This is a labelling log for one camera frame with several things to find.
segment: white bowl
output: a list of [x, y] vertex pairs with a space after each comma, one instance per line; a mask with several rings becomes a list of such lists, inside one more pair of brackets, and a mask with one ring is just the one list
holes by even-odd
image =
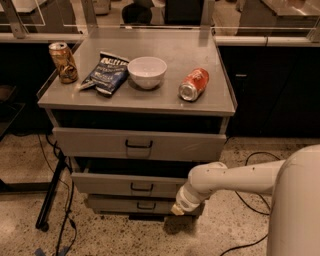
[[129, 62], [128, 71], [137, 85], [143, 89], [152, 89], [162, 81], [167, 64], [156, 57], [140, 57]]

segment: soda can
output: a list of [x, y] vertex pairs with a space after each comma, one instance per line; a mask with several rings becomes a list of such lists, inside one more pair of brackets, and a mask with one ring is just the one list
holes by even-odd
[[194, 69], [179, 86], [179, 95], [186, 101], [195, 101], [206, 89], [209, 73], [203, 68]]
[[78, 71], [72, 52], [64, 42], [56, 42], [49, 45], [49, 53], [57, 68], [60, 82], [73, 83], [78, 79]]

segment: terrazzo floor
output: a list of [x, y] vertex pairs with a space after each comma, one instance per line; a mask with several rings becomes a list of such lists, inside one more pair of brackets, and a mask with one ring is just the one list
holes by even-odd
[[[285, 159], [302, 147], [319, 143], [320, 139], [232, 137], [225, 144], [220, 161], [229, 168], [243, 166], [255, 152]], [[0, 152], [0, 175], [6, 183], [50, 181], [52, 171], [48, 164], [54, 169], [57, 162], [44, 135], [8, 134], [0, 142]], [[248, 164], [274, 160], [273, 156], [261, 153], [250, 157]], [[67, 170], [63, 171], [61, 181], [65, 184], [58, 184], [47, 232], [35, 228], [45, 194], [0, 195], [0, 255], [55, 255], [68, 199], [67, 185], [69, 190], [71, 187]], [[255, 209], [267, 211], [258, 196], [241, 195]], [[164, 221], [94, 214], [86, 208], [84, 198], [75, 189], [70, 218], [77, 232], [68, 221], [60, 246], [61, 251], [75, 238], [68, 255], [219, 256], [231, 247], [253, 243], [268, 232], [268, 216], [250, 210], [232, 191], [219, 191], [211, 196], [197, 219], [171, 216]], [[262, 256], [266, 243], [267, 239], [225, 255]]]

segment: black cable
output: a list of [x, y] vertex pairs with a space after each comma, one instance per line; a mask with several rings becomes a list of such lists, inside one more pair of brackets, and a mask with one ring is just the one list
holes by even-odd
[[224, 142], [224, 145], [226, 145], [226, 144], [229, 142], [229, 140], [230, 140], [231, 138], [233, 138], [233, 136], [229, 136], [229, 137], [227, 137], [226, 141]]
[[262, 242], [264, 239], [266, 239], [268, 237], [268, 234], [266, 234], [264, 237], [262, 237], [260, 240], [252, 243], [252, 244], [246, 244], [246, 245], [239, 245], [239, 246], [235, 246], [235, 247], [232, 247], [226, 251], [224, 251], [223, 253], [220, 254], [220, 256], [223, 256], [225, 255], [226, 253], [228, 252], [231, 252], [231, 251], [234, 251], [234, 250], [238, 250], [238, 249], [243, 249], [243, 248], [246, 248], [246, 247], [250, 247], [250, 246], [254, 246], [260, 242]]
[[[47, 162], [47, 165], [49, 166], [49, 169], [52, 171], [52, 173], [54, 173], [54, 171], [53, 171], [53, 169], [52, 169], [52, 167], [51, 167], [51, 165], [50, 165], [50, 163], [49, 163], [49, 161], [48, 161], [48, 159], [47, 159], [47, 157], [45, 155], [45, 152], [44, 152], [44, 149], [43, 149], [43, 145], [42, 145], [42, 142], [41, 142], [41, 139], [40, 139], [40, 135], [39, 134], [37, 134], [37, 135], [38, 135], [38, 140], [39, 140], [39, 143], [40, 143], [40, 148], [41, 148], [43, 157], [44, 157], [45, 161]], [[49, 138], [47, 137], [47, 135], [46, 135], [46, 139], [47, 139], [47, 142], [53, 147], [53, 150], [54, 150], [53, 152], [56, 155], [56, 149], [60, 150], [60, 148], [56, 147], [57, 142], [55, 142], [54, 144], [51, 143], [49, 141]], [[70, 160], [70, 158], [69, 158], [69, 164], [65, 163], [65, 166], [67, 167], [67, 169], [71, 173], [72, 172], [72, 168], [71, 168], [71, 160]], [[59, 178], [59, 181], [61, 183], [63, 183], [67, 187], [67, 189], [68, 189], [67, 195], [68, 196], [67, 196], [67, 200], [66, 200], [66, 203], [65, 203], [65, 206], [64, 206], [65, 217], [63, 219], [63, 222], [62, 222], [62, 225], [61, 225], [61, 229], [60, 229], [60, 233], [59, 233], [59, 238], [58, 238], [58, 242], [57, 242], [57, 246], [56, 246], [56, 255], [59, 255], [59, 248], [60, 248], [62, 234], [64, 232], [64, 227], [65, 227], [66, 221], [67, 221], [67, 219], [69, 219], [71, 227], [75, 230], [75, 235], [74, 235], [74, 238], [73, 238], [71, 244], [69, 245], [67, 251], [64, 254], [64, 255], [67, 255], [67, 253], [70, 251], [72, 245], [74, 244], [74, 242], [75, 242], [75, 240], [77, 238], [77, 234], [78, 234], [75, 222], [69, 217], [69, 213], [71, 212], [71, 204], [72, 204], [72, 200], [73, 200], [73, 194], [74, 194], [74, 183], [72, 182], [71, 195], [70, 195], [70, 200], [69, 200], [70, 188], [69, 188], [68, 184], [65, 183], [64, 181], [62, 181], [60, 178]]]
[[[280, 160], [279, 157], [269, 153], [269, 152], [255, 152], [255, 153], [252, 153], [251, 155], [249, 155], [246, 159], [246, 163], [245, 163], [245, 166], [248, 165], [248, 162], [249, 162], [249, 159], [254, 156], [254, 155], [257, 155], [257, 154], [266, 154], [266, 155], [269, 155], [269, 156], [272, 156], [274, 158], [276, 158], [277, 160]], [[262, 215], [270, 215], [269, 213], [264, 213], [264, 212], [261, 212], [261, 211], [258, 211], [256, 209], [254, 209], [253, 207], [251, 207], [241, 196], [240, 194], [235, 191], [236, 195], [240, 198], [240, 200], [249, 208], [251, 209], [252, 211], [256, 212], [256, 213], [259, 213], [259, 214], [262, 214]], [[268, 202], [265, 200], [265, 198], [262, 196], [262, 195], [259, 195], [257, 194], [261, 200], [264, 202], [264, 204], [268, 207], [269, 211], [270, 211], [270, 205], [268, 204]], [[251, 243], [251, 244], [246, 244], [246, 245], [239, 245], [239, 246], [235, 246], [235, 247], [232, 247], [226, 251], [224, 251], [222, 254], [220, 254], [220, 256], [223, 256], [225, 255], [226, 253], [230, 252], [230, 251], [234, 251], [234, 250], [238, 250], [238, 249], [242, 249], [242, 248], [246, 248], [246, 247], [250, 247], [250, 246], [254, 246], [260, 242], [262, 242], [264, 239], [266, 239], [268, 237], [268, 234], [266, 234], [263, 238], [261, 238], [260, 240], [254, 242], [254, 243]]]
[[[74, 221], [69, 218], [69, 213], [71, 212], [71, 205], [72, 205], [72, 201], [73, 201], [73, 193], [74, 193], [74, 183], [72, 182], [71, 194], [70, 194], [70, 200], [69, 200], [68, 208], [67, 208], [67, 210], [65, 212], [65, 215], [64, 215], [64, 219], [63, 219], [63, 222], [62, 222], [62, 225], [61, 225], [61, 229], [60, 229], [60, 233], [59, 233], [58, 242], [57, 242], [57, 245], [56, 245], [56, 256], [59, 255], [61, 239], [62, 239], [62, 235], [63, 235], [63, 232], [64, 232], [64, 227], [66, 225], [67, 220], [69, 219], [70, 224], [72, 223], [71, 226], [75, 227]], [[68, 251], [70, 250], [71, 246], [73, 245], [73, 243], [74, 243], [74, 241], [76, 239], [76, 235], [77, 235], [77, 229], [75, 227], [75, 237], [74, 237], [73, 241], [71, 242], [71, 245], [69, 246], [69, 248], [68, 248], [67, 252], [65, 253], [65, 255], [68, 253]]]
[[[50, 163], [49, 163], [49, 161], [48, 161], [48, 159], [47, 159], [47, 157], [46, 157], [46, 154], [45, 154], [45, 152], [44, 152], [43, 145], [42, 145], [42, 142], [41, 142], [41, 139], [40, 139], [40, 135], [37, 134], [37, 136], [38, 136], [38, 140], [39, 140], [39, 143], [40, 143], [40, 148], [41, 148], [41, 151], [42, 151], [44, 160], [46, 161], [46, 163], [47, 163], [50, 171], [51, 171], [52, 173], [54, 173], [54, 170], [53, 170], [53, 168], [51, 167], [51, 165], [50, 165]], [[70, 187], [68, 186], [68, 184], [65, 183], [64, 181], [62, 181], [60, 178], [59, 178], [59, 181], [67, 187], [67, 189], [68, 189], [68, 195], [69, 195]]]
[[271, 153], [269, 153], [269, 152], [260, 151], [260, 152], [255, 152], [255, 153], [252, 153], [251, 155], [249, 155], [249, 156], [247, 157], [245, 166], [248, 165], [249, 159], [250, 159], [252, 156], [258, 155], [258, 154], [266, 154], [266, 155], [269, 155], [269, 156], [272, 156], [272, 157], [276, 158], [277, 160], [280, 160], [280, 158], [277, 157], [277, 156], [275, 156], [274, 154], [271, 154]]
[[[249, 208], [251, 209], [252, 211], [256, 212], [256, 213], [259, 213], [259, 214], [262, 214], [262, 215], [270, 215], [268, 212], [261, 212], [261, 211], [258, 211], [256, 209], [254, 209], [252, 206], [250, 206], [243, 198], [242, 196], [240, 196], [240, 194], [235, 191], [236, 195], [240, 198], [240, 200]], [[270, 210], [270, 206], [269, 204], [267, 203], [267, 201], [261, 196], [261, 195], [258, 195], [260, 196], [260, 198], [263, 200], [263, 202], [267, 205], [268, 209]]]

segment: drawer cabinet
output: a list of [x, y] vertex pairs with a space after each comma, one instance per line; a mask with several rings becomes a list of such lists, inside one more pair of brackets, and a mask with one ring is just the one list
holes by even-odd
[[[161, 86], [141, 90], [127, 79], [112, 97], [79, 92], [100, 51], [110, 49], [129, 59], [160, 56], [168, 64]], [[171, 214], [192, 167], [219, 160], [235, 113], [214, 40], [199, 30], [98, 28], [74, 58], [79, 80], [48, 82], [38, 104], [46, 109], [58, 146], [74, 160], [78, 191], [88, 194], [87, 204], [97, 213]], [[197, 101], [186, 102], [179, 85], [197, 67], [210, 79]]]

